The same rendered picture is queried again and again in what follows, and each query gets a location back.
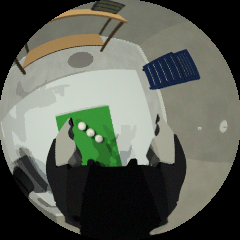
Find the green square mat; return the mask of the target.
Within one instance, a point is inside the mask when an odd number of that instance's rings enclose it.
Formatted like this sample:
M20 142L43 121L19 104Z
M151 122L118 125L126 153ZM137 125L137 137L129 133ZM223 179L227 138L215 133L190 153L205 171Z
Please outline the green square mat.
M72 117L74 141L82 155L82 165L87 165L88 159L94 159L97 166L122 166L117 142L112 125L109 105L72 112L56 117L58 131L61 130L68 118ZM80 122L86 123L86 129L78 129ZM95 135L86 135L88 128L95 130ZM100 134L103 141L98 143L95 136ZM99 164L100 163L100 164Z

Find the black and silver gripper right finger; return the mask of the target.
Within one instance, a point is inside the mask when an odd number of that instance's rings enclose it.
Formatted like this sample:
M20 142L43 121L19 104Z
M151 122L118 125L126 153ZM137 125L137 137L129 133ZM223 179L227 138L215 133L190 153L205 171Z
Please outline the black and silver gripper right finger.
M173 202L179 200L179 194L186 175L186 158L180 141L160 114L156 118L155 136L146 157L149 166L159 168L171 180Z

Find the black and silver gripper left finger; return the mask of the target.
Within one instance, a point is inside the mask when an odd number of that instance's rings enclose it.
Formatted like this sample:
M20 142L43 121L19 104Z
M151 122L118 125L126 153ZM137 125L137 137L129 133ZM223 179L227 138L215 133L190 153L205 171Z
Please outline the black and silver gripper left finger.
M46 175L56 203L58 202L57 185L60 177L70 168L83 163L81 152L73 140L73 127L72 118L68 118L56 138L53 139L46 160Z

